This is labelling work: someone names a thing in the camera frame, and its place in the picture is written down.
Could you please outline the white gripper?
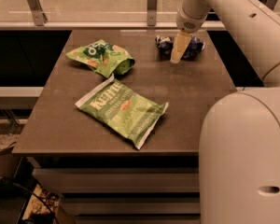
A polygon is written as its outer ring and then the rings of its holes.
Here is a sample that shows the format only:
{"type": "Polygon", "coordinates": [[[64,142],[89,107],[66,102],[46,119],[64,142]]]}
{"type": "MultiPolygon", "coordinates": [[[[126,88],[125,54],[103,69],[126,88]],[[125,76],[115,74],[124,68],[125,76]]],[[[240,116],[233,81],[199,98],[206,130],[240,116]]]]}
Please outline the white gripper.
{"type": "Polygon", "coordinates": [[[190,34],[197,32],[202,27],[208,12],[209,6],[179,8],[176,14],[176,27],[182,32],[178,32],[175,36],[171,63],[180,62],[191,40],[190,34]]]}

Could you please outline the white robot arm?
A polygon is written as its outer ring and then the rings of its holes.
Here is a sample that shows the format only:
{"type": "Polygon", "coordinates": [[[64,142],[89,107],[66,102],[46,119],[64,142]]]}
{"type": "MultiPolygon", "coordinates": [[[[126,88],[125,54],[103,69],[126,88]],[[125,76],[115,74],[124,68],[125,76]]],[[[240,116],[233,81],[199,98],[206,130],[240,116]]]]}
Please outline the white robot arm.
{"type": "Polygon", "coordinates": [[[201,224],[280,224],[280,17],[258,0],[183,0],[172,62],[210,10],[263,85],[221,98],[204,118],[201,224]]]}

